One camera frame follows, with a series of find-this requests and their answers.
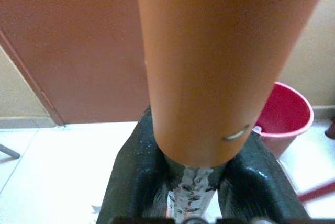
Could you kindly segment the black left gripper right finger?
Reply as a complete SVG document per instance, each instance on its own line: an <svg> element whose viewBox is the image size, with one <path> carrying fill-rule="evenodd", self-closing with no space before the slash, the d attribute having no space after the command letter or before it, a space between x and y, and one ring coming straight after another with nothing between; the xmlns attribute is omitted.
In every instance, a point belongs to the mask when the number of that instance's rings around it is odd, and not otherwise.
<svg viewBox="0 0 335 224"><path fill-rule="evenodd" d="M227 163L218 187L218 202L225 219L309 218L276 157L255 132Z"/></svg>

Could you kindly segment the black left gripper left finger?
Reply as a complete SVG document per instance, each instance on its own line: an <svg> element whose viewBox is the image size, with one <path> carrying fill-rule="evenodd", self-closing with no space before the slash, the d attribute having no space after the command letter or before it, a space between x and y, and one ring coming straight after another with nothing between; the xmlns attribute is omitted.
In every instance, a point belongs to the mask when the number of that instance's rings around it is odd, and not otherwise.
<svg viewBox="0 0 335 224"><path fill-rule="evenodd" d="M115 158L97 219L165 218L168 177L169 168L154 139L148 107Z"/></svg>

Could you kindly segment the orange broom handle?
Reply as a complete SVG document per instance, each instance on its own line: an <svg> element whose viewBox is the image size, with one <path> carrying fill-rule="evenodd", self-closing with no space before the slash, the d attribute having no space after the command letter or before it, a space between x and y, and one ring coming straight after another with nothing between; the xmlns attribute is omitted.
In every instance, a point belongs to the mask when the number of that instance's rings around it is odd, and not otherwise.
<svg viewBox="0 0 335 224"><path fill-rule="evenodd" d="M319 0L138 0L155 140L181 181L177 222L245 144Z"/></svg>

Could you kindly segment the red stick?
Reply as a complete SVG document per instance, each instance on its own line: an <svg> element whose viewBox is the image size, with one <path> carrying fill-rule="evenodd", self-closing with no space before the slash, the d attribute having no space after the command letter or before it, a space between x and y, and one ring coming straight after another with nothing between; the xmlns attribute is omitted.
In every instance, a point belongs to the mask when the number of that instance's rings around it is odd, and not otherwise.
<svg viewBox="0 0 335 224"><path fill-rule="evenodd" d="M298 195L302 203L311 201L335 192L335 179L320 184L304 193Z"/></svg>

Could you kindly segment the red plastic bucket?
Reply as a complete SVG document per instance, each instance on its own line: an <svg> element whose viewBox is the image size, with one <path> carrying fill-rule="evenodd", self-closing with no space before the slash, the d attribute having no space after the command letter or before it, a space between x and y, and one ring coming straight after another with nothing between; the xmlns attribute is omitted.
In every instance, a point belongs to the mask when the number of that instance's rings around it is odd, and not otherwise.
<svg viewBox="0 0 335 224"><path fill-rule="evenodd" d="M253 131L279 158L312 125L314 111L308 100L290 86L276 82Z"/></svg>

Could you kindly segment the grey metal leg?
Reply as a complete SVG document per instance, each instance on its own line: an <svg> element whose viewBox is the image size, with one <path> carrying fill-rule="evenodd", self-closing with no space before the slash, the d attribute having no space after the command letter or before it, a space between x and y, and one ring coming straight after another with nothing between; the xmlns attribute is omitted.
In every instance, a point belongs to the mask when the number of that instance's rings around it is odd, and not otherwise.
<svg viewBox="0 0 335 224"><path fill-rule="evenodd" d="M2 145L2 144L0 144L0 152L3 152L5 154L7 154L7 155L9 155L10 157L12 157L14 159L20 158L20 154L19 153L17 153L16 151L14 151L14 150L12 150L12 149L10 149L10 148Z"/></svg>

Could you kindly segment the brown door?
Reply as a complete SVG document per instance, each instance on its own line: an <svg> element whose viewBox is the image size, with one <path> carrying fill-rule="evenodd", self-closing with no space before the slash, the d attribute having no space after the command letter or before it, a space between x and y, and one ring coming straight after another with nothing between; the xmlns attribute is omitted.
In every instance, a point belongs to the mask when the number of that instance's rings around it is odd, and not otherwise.
<svg viewBox="0 0 335 224"><path fill-rule="evenodd" d="M149 105L137 0L0 0L0 43L59 124Z"/></svg>

